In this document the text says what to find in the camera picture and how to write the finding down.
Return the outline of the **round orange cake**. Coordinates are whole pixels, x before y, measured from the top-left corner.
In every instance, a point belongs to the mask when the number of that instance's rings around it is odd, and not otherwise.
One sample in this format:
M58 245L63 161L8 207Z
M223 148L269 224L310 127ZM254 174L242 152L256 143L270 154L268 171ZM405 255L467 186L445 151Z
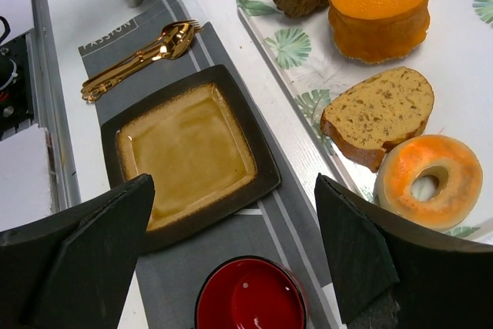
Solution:
M407 56L426 38L429 0L329 0L333 40L348 58L367 64Z

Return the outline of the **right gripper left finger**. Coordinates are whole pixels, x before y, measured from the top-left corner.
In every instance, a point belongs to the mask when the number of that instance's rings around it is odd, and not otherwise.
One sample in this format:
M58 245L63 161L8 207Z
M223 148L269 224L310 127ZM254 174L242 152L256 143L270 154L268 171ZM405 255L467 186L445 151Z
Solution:
M3 328L116 328L154 200L143 174L1 233Z

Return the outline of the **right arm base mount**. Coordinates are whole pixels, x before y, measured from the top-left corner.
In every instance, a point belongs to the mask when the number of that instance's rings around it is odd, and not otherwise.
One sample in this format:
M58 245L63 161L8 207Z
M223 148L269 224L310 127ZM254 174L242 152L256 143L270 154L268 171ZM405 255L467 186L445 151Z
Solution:
M34 118L26 36L1 46L1 137Z

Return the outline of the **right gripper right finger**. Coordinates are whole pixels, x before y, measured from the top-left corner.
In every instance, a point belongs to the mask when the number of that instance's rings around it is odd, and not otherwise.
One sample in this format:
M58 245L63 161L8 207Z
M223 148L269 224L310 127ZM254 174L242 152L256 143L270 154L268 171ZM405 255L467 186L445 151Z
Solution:
M435 232L319 175L317 217L349 328L490 328L492 248Z

